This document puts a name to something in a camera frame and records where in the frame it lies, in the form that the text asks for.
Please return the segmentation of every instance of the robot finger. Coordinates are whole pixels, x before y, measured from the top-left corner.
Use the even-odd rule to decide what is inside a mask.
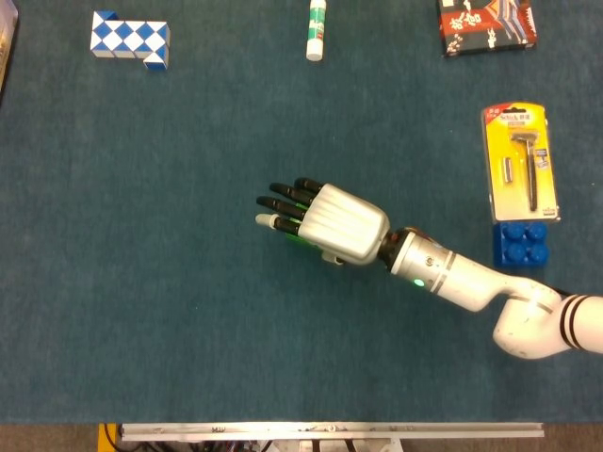
[[[274,219],[274,229],[287,234],[297,235],[300,229],[300,223],[291,221],[290,219],[278,217]]]
[[[301,177],[295,181],[296,188],[307,190],[315,195],[319,193],[319,191],[322,189],[322,186],[323,184],[313,181],[312,179],[308,179],[307,177]]]
[[[267,207],[279,214],[283,214],[287,217],[298,219],[299,221],[303,220],[303,216],[305,215],[305,210],[300,207],[296,207],[295,205],[289,204],[288,202],[277,200],[276,198],[270,198],[268,196],[260,196],[257,200],[255,200],[258,204]]]
[[[314,196],[285,184],[270,184],[270,190],[305,206],[310,206],[314,200]]]
[[[260,226],[267,226],[273,230],[282,231],[284,233],[297,235],[300,229],[300,223],[291,221],[278,214],[259,214],[255,216],[255,222]]]

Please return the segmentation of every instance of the robotic arm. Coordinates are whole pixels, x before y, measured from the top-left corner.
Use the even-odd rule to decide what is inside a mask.
[[[481,266],[418,230],[392,232],[384,211],[336,186],[302,178],[270,190],[295,205],[260,197],[257,203],[277,214],[260,214],[256,222],[316,245],[325,260],[362,266],[381,259],[393,275],[473,312],[507,295],[494,340],[514,356],[538,359],[569,348],[603,353],[601,297],[563,298],[536,281]]]

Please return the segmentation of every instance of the metal bar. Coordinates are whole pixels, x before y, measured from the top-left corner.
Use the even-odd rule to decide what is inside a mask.
[[[244,422],[123,424],[124,441],[543,438],[541,423]]]

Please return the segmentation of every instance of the yellow packaging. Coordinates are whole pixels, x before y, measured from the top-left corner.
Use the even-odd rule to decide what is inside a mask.
[[[559,220],[545,108],[493,105],[482,123],[494,221]]]

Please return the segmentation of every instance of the box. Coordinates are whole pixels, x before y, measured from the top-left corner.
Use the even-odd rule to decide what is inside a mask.
[[[536,44],[530,0],[437,0],[444,55]]]

